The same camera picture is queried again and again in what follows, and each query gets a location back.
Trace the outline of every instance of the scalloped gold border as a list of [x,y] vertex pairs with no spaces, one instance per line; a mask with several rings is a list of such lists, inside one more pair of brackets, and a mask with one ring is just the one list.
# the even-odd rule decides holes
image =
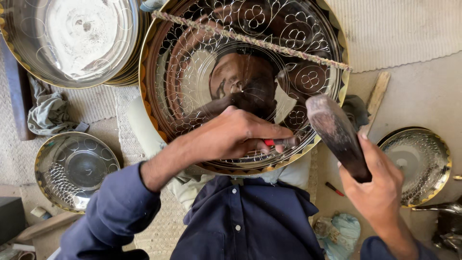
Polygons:
[[[403,131],[408,131],[408,130],[413,130],[413,129],[414,129],[414,128],[409,128],[409,129],[405,129],[405,130],[403,130]],[[431,131],[430,129],[427,129],[427,128],[425,128],[425,130],[430,131],[432,134],[434,134],[434,135],[436,136],[436,138],[438,138],[438,139],[443,143],[444,148],[446,149],[446,154],[448,155],[448,162],[447,162],[447,164],[446,164],[446,167],[447,167],[448,169],[446,170],[446,172],[444,173],[444,175],[438,180],[439,183],[437,183],[437,186],[436,186],[435,190],[434,190],[432,193],[430,193],[427,197],[422,198],[418,203],[415,203],[415,204],[408,204],[408,205],[401,205],[402,208],[413,208],[413,207],[422,205],[423,203],[425,203],[425,202],[429,201],[430,199],[432,199],[433,197],[435,197],[436,194],[438,194],[438,193],[443,189],[444,185],[446,185],[446,182],[448,182],[448,180],[449,180],[449,175],[451,174],[452,158],[451,158],[451,152],[449,151],[449,147],[447,146],[446,142],[445,142],[439,135],[437,135],[435,132],[433,132],[433,131]],[[389,138],[387,138],[387,140],[390,139],[391,137],[393,137],[393,136],[395,136],[395,135],[397,135],[397,134],[403,132],[403,131],[399,131],[399,132],[395,133],[394,135],[392,135],[392,136],[390,136]]]
[[[0,0],[0,15],[4,15],[5,14],[5,9],[3,7],[3,5],[1,4],[2,2],[4,2],[4,0]],[[38,73],[38,72],[34,72],[32,71],[32,68],[29,66],[29,64],[27,64],[25,61],[23,61],[23,58],[21,57],[21,55],[19,55],[18,53],[16,53],[14,51],[14,45],[13,43],[9,42],[8,39],[9,39],[9,34],[8,32],[5,30],[5,25],[6,25],[6,21],[3,17],[0,17],[0,32],[2,34],[2,37],[3,39],[5,40],[8,48],[10,49],[11,53],[13,54],[13,56],[16,58],[16,60],[32,75],[34,75],[36,78],[40,79],[41,81],[43,82],[46,82],[50,85],[53,85],[53,86],[56,86],[56,87],[62,87],[62,88],[66,88],[66,89],[86,89],[86,88],[90,88],[90,87],[96,87],[96,86],[99,86],[101,84],[105,84],[105,82],[103,83],[99,83],[99,84],[96,84],[96,85],[93,85],[93,86],[89,86],[89,87],[66,87],[64,86],[63,84],[58,84],[58,83],[54,83],[52,82],[51,80],[48,80],[48,79],[43,79],[42,76]],[[137,38],[137,41],[140,41],[142,38],[141,35],[139,35],[139,37]]]
[[109,152],[111,152],[112,156],[115,158],[116,162],[117,162],[117,167],[119,168],[119,170],[121,169],[120,168],[120,163],[119,163],[119,160],[117,159],[116,155],[114,154],[114,152],[111,150],[111,148],[105,144],[103,141],[99,140],[98,138],[92,136],[92,135],[89,135],[89,134],[86,134],[86,133],[82,133],[82,132],[65,132],[65,133],[60,133],[60,134],[57,134],[55,136],[52,136],[50,137],[48,140],[46,140],[42,146],[40,147],[40,149],[38,150],[37,152],[37,155],[35,156],[35,162],[34,162],[34,174],[35,174],[35,181],[37,182],[38,184],[38,187],[40,188],[40,191],[42,192],[42,194],[51,202],[53,203],[53,205],[55,205],[56,207],[60,208],[60,209],[63,209],[65,211],[69,211],[69,212],[72,212],[72,213],[75,213],[75,214],[85,214],[85,210],[71,210],[69,209],[67,206],[65,205],[62,205],[60,204],[59,201],[55,200],[53,197],[51,197],[48,193],[45,192],[45,185],[42,183],[42,181],[39,180],[38,176],[39,176],[39,173],[38,173],[38,163],[40,162],[40,156],[42,155],[42,151],[45,149],[45,145],[47,145],[50,141],[52,141],[53,139],[59,137],[59,136],[64,136],[64,135],[68,135],[70,133],[78,133],[78,134],[81,134],[82,136],[89,136],[91,138],[94,138],[95,140],[97,140],[98,142],[104,144]]
[[[168,2],[166,2],[162,8],[160,9],[161,12],[168,12],[172,7],[175,6],[175,4],[178,3],[178,0],[170,0]],[[330,6],[324,1],[324,0],[316,0],[316,4],[318,4],[318,6],[321,8],[321,9],[324,9],[326,11],[329,12],[329,21],[331,22],[331,25],[333,27],[335,27],[336,29],[339,30],[339,33],[338,33],[338,36],[337,36],[337,41],[339,42],[339,45],[343,47],[343,52],[341,54],[341,57],[342,57],[342,61],[345,63],[345,64],[348,64],[348,51],[347,51],[347,42],[345,40],[345,36],[344,36],[344,33],[343,33],[343,30],[335,16],[335,14],[332,12],[332,9],[330,8]],[[160,23],[161,20],[158,19],[158,18],[155,18],[151,25],[149,26],[149,29],[148,29],[148,33],[143,41],[143,47],[141,49],[141,57],[140,57],[140,63],[139,63],[139,82],[140,82],[140,95],[141,95],[141,98],[143,100],[143,104],[144,104],[144,107],[145,107],[145,110],[146,110],[146,113],[148,114],[149,116],[149,119],[151,120],[152,124],[154,125],[154,128],[156,129],[156,131],[159,133],[159,135],[162,137],[162,139],[167,142],[167,135],[159,130],[158,128],[158,122],[157,120],[152,116],[152,110],[151,110],[151,105],[149,104],[148,101],[146,101],[146,86],[144,84],[144,79],[145,79],[145,76],[146,76],[146,68],[143,64],[143,62],[146,60],[146,58],[148,57],[148,48],[149,46],[147,45],[148,42],[150,42],[152,40],[152,38],[154,37],[154,34],[156,32],[156,25],[158,23]],[[345,96],[347,94],[347,89],[348,89],[348,81],[349,81],[349,75],[350,73],[348,71],[342,71],[342,75],[341,75],[341,80],[342,82],[344,83],[344,86],[339,90],[339,106],[343,106],[343,102],[345,101]],[[213,171],[213,172],[216,172],[216,173],[223,173],[223,174],[228,174],[228,175],[252,175],[252,174],[260,174],[260,173],[264,173],[264,172],[269,172],[269,171],[273,171],[275,169],[278,169],[278,168],[281,168],[281,167],[284,167],[292,162],[294,162],[295,160],[297,160],[298,158],[302,157],[304,154],[308,153],[315,145],[317,145],[319,143],[319,141],[321,140],[321,137],[319,135],[316,135],[315,138],[314,138],[314,143],[312,144],[308,144],[307,146],[305,146],[302,150],[302,153],[298,153],[298,154],[295,154],[295,155],[292,155],[288,161],[281,161],[279,163],[277,163],[274,167],[265,167],[263,168],[261,171],[259,170],[256,170],[256,169],[253,169],[253,170],[248,170],[248,171],[243,171],[243,170],[236,170],[236,171],[231,171],[231,170],[226,170],[226,169],[216,169],[215,167],[213,166],[210,166],[210,165],[204,165],[202,163],[198,163],[197,165],[200,166],[201,168],[204,168],[206,170],[210,170],[210,171]]]

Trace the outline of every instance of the left hand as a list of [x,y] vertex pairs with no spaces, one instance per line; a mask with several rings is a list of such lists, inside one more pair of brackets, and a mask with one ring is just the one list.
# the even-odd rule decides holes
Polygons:
[[[271,124],[266,120],[229,106],[218,117],[194,131],[178,137],[174,142],[189,149],[191,162],[224,160],[243,157],[249,151],[260,150],[267,154],[269,147],[263,138],[281,139],[292,137],[288,128]],[[284,147],[277,146],[282,152]]]

